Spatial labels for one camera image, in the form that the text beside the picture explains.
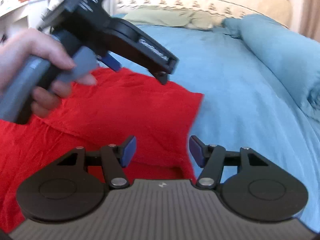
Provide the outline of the person's left hand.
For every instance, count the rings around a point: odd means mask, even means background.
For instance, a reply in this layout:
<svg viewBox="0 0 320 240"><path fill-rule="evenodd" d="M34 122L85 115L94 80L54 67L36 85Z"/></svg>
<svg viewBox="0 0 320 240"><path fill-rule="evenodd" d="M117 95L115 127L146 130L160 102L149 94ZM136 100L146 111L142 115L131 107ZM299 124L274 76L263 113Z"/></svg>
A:
<svg viewBox="0 0 320 240"><path fill-rule="evenodd" d="M61 70L48 60L30 56L1 96L2 120L26 124L32 115L32 92L35 87L49 89L55 80L72 82L97 67L95 53L73 34L56 29L52 37L61 42L76 66L71 70Z"/></svg>

